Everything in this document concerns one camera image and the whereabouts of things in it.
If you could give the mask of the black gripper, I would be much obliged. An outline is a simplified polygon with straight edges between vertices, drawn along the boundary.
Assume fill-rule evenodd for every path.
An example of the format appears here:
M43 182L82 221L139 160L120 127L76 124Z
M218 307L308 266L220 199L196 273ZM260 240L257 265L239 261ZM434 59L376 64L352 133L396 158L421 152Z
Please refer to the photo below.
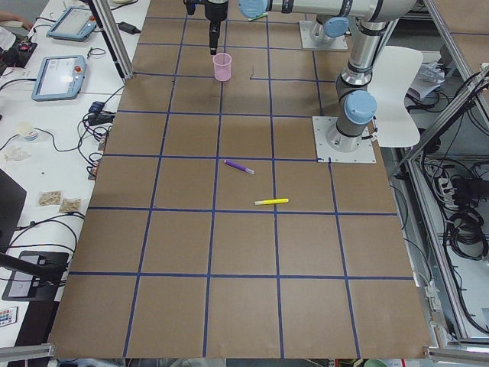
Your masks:
M209 52L211 55L216 55L220 37L220 21L224 21L228 16L228 0L185 0L184 5L188 15L194 15L197 5L204 6L204 14L209 20Z

